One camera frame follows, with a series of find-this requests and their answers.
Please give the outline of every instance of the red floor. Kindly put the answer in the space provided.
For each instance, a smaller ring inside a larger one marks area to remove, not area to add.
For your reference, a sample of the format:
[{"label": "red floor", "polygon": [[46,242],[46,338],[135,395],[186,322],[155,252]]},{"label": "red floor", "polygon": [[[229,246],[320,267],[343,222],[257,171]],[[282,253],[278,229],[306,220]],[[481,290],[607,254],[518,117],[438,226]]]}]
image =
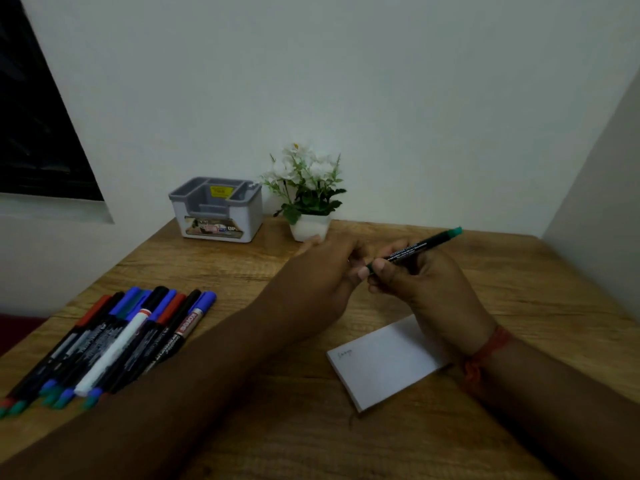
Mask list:
[{"label": "red floor", "polygon": [[46,321],[46,318],[0,315],[0,356]]}]

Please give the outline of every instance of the red thread bracelet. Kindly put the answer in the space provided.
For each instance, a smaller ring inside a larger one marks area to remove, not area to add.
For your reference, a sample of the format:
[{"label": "red thread bracelet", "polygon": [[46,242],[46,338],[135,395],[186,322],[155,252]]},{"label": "red thread bracelet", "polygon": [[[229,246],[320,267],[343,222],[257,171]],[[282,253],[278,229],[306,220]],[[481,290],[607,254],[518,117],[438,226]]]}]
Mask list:
[{"label": "red thread bracelet", "polygon": [[465,361],[465,380],[472,383],[480,382],[480,368],[483,366],[483,362],[488,359],[493,352],[507,345],[511,338],[512,334],[510,334],[507,329],[498,325],[491,337],[489,337],[489,340],[480,347],[480,350]]}]

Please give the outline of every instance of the white plastic box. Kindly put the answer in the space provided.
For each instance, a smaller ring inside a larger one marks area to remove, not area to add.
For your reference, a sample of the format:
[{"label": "white plastic box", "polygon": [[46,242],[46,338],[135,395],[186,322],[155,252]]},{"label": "white plastic box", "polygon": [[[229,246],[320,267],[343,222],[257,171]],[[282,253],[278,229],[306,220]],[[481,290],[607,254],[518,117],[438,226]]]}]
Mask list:
[{"label": "white plastic box", "polygon": [[262,224],[262,185],[195,177],[169,193],[184,237],[250,242]]}]

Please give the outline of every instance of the wooden table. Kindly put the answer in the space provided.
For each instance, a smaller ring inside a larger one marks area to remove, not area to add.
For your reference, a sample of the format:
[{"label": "wooden table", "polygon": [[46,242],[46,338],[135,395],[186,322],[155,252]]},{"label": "wooden table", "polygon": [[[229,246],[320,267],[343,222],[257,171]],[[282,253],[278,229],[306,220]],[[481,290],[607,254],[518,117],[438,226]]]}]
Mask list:
[{"label": "wooden table", "polygon": [[[435,232],[334,221],[372,244]],[[281,219],[251,244],[183,239],[171,221],[0,359],[5,393],[101,295],[137,285],[212,289],[195,335],[247,305],[298,248]],[[640,401],[640,329],[610,298],[531,236],[465,232],[444,245],[484,305],[517,336]],[[451,379],[433,374],[363,414],[325,352],[410,314],[359,287],[343,318],[264,363],[188,461],[186,479],[545,479],[545,466]],[[0,421],[0,461],[80,413],[34,404]]]}]

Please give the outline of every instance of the notepad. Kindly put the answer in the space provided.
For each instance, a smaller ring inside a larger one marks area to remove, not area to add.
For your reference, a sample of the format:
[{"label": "notepad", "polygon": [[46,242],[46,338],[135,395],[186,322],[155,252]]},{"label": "notepad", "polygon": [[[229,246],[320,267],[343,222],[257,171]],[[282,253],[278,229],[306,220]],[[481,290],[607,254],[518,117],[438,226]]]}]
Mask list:
[{"label": "notepad", "polygon": [[326,354],[359,413],[447,364],[414,315]]}]

